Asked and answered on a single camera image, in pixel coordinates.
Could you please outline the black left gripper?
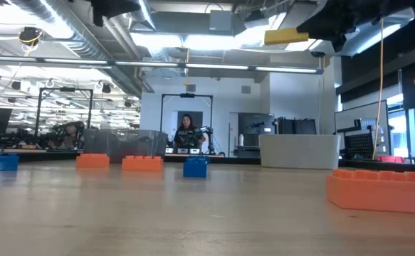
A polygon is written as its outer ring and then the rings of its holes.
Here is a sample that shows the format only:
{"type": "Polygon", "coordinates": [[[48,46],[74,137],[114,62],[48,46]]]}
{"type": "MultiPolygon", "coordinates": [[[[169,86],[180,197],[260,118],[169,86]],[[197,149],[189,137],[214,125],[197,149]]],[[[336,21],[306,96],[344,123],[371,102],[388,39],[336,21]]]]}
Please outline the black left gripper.
{"type": "Polygon", "coordinates": [[[98,27],[103,26],[103,15],[107,18],[112,18],[140,10],[140,5],[133,0],[104,0],[103,3],[104,8],[102,8],[101,0],[91,0],[93,23],[98,27]]]}

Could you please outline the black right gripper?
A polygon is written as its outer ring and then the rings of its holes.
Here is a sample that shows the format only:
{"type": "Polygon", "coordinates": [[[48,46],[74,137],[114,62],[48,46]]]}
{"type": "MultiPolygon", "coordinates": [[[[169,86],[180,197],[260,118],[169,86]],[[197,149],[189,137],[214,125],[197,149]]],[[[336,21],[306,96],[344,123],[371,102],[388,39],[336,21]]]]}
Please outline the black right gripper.
{"type": "Polygon", "coordinates": [[[381,0],[333,0],[332,11],[321,10],[297,27],[311,39],[331,40],[335,52],[340,52],[352,33],[363,23],[380,17],[381,0]]]}

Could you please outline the yellow toy brick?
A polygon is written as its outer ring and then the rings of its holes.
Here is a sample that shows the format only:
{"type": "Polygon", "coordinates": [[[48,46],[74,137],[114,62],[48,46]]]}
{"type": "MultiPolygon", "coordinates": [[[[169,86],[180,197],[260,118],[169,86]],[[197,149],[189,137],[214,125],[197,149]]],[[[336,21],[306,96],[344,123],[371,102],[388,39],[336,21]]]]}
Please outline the yellow toy brick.
{"type": "Polygon", "coordinates": [[[268,30],[264,35],[264,44],[266,46],[298,43],[308,40],[309,33],[298,32],[296,27],[268,30]]]}

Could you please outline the grey translucent plastic bin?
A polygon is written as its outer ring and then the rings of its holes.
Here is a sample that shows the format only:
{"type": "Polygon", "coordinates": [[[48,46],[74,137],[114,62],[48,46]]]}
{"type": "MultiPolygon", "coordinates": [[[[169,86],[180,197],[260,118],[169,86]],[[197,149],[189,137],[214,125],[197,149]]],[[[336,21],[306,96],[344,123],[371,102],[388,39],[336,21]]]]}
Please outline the grey translucent plastic bin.
{"type": "Polygon", "coordinates": [[[160,156],[164,158],[168,134],[144,129],[87,129],[84,152],[107,154],[110,162],[121,163],[126,156],[160,156]]]}

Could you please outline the orange toy brick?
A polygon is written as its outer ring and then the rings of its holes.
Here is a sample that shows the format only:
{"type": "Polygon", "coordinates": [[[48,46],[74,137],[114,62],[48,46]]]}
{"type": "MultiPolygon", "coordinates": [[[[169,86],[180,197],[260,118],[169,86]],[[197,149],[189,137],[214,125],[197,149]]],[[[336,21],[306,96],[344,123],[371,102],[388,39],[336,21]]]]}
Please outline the orange toy brick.
{"type": "Polygon", "coordinates": [[[81,169],[105,169],[110,165],[107,154],[81,154],[76,157],[76,167],[81,169]]]}
{"type": "Polygon", "coordinates": [[[415,213],[415,172],[335,169],[325,189],[340,208],[415,213]]]}
{"type": "Polygon", "coordinates": [[[123,171],[163,171],[164,160],[160,156],[126,156],[122,160],[123,171]]]}

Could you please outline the grey ceiling box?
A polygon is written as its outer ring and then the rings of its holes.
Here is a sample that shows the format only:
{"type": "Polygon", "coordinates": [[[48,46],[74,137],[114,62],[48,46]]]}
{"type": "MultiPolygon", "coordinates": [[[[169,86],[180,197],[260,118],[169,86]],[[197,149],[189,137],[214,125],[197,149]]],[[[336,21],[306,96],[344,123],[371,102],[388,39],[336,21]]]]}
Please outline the grey ceiling box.
{"type": "Polygon", "coordinates": [[[230,11],[211,10],[209,13],[209,30],[227,32],[232,29],[233,15],[230,11]]]}

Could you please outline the black cabinet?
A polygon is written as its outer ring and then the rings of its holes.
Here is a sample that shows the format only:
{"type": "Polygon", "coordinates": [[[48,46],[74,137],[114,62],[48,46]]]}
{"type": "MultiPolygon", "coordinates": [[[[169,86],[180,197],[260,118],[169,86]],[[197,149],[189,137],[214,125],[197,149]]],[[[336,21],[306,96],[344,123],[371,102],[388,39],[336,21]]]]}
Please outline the black cabinet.
{"type": "Polygon", "coordinates": [[[276,134],[317,134],[314,119],[287,119],[279,117],[273,122],[276,134]]]}

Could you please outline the long ceiling light strip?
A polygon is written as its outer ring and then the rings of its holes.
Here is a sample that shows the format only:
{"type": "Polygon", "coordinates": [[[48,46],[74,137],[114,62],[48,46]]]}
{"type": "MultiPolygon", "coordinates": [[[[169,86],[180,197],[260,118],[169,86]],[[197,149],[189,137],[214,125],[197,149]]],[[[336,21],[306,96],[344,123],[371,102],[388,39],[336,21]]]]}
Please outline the long ceiling light strip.
{"type": "Polygon", "coordinates": [[[234,70],[262,73],[298,73],[308,75],[321,75],[323,69],[319,68],[297,68],[297,67],[269,67],[255,65],[230,65],[230,64],[204,64],[204,63],[170,63],[152,62],[141,60],[91,60],[70,58],[41,58],[41,57],[18,57],[0,55],[0,62],[13,63],[47,63],[54,65],[86,65],[93,67],[139,67],[139,68],[183,68],[183,69],[210,69],[210,70],[234,70]]]}

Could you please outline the black pegboard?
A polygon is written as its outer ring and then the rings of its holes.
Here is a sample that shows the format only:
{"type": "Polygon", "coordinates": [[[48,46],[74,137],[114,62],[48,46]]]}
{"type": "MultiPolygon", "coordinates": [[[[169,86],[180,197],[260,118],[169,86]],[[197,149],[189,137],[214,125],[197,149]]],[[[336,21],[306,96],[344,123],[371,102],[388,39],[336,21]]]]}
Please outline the black pegboard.
{"type": "Polygon", "coordinates": [[[348,160],[371,160],[374,140],[369,129],[344,133],[345,158],[348,160]]]}

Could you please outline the white plastic bin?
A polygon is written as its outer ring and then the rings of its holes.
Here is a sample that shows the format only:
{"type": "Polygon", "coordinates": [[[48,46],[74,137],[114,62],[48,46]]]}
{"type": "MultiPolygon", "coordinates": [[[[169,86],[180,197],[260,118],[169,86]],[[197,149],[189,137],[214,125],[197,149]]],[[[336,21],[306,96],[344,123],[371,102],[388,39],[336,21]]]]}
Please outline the white plastic bin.
{"type": "Polygon", "coordinates": [[[280,169],[336,169],[341,137],[316,134],[261,134],[261,166],[280,169]]]}

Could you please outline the person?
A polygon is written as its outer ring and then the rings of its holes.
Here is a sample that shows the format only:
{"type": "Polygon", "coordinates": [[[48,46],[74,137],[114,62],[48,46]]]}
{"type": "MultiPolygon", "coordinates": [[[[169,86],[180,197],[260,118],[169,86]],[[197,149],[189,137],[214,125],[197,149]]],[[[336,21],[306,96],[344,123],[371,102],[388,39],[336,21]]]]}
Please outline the person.
{"type": "Polygon", "coordinates": [[[174,136],[175,149],[195,149],[201,148],[201,145],[206,141],[206,137],[196,130],[193,125],[190,114],[184,114],[181,124],[174,136]]]}
{"type": "Polygon", "coordinates": [[[48,147],[50,149],[82,149],[84,147],[84,129],[85,125],[81,121],[63,124],[61,137],[50,140],[48,147]]]}

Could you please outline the red plastic crate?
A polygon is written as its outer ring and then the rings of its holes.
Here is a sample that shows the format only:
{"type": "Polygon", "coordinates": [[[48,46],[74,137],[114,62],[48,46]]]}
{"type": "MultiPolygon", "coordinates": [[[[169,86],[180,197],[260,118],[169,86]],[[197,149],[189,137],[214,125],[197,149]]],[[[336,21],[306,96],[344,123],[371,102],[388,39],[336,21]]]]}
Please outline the red plastic crate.
{"type": "Polygon", "coordinates": [[[384,163],[403,164],[405,162],[402,156],[379,155],[377,160],[384,163]]]}

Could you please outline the silver ventilation duct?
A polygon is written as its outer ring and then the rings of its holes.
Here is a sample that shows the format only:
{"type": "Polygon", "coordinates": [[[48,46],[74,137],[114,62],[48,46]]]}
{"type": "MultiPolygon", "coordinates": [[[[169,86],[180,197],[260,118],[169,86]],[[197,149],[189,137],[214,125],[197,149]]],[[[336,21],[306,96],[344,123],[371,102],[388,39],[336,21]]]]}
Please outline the silver ventilation duct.
{"type": "Polygon", "coordinates": [[[65,0],[5,0],[43,22],[43,30],[54,38],[69,39],[66,48],[82,59],[111,60],[112,56],[99,43],[82,21],[70,10],[65,0]]]}

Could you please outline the black gantry frame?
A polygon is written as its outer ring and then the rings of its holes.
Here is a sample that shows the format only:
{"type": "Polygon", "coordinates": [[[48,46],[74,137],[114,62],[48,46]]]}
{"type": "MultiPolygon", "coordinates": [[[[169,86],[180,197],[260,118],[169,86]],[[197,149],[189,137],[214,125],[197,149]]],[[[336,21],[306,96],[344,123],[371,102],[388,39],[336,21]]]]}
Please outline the black gantry frame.
{"type": "Polygon", "coordinates": [[[195,124],[201,129],[203,126],[211,128],[211,135],[213,132],[212,114],[213,114],[213,95],[196,95],[194,93],[180,93],[180,94],[162,94],[160,104],[160,122],[159,128],[161,132],[166,132],[169,135],[175,135],[179,125],[179,112],[182,114],[194,112],[202,112],[202,121],[195,124]]]}
{"type": "Polygon", "coordinates": [[[40,124],[40,116],[41,116],[41,104],[42,101],[45,100],[43,97],[43,92],[45,90],[50,90],[51,92],[57,90],[60,92],[89,92],[90,96],[88,97],[89,102],[89,108],[88,108],[88,120],[87,120],[87,128],[90,128],[91,124],[91,118],[92,118],[92,111],[93,111],[93,89],[80,89],[80,88],[74,88],[74,87],[59,87],[59,88],[49,88],[49,87],[41,87],[39,89],[38,94],[38,104],[37,104],[37,110],[36,110],[36,126],[35,126],[35,132],[33,136],[36,138],[39,133],[39,124],[40,124]]]}

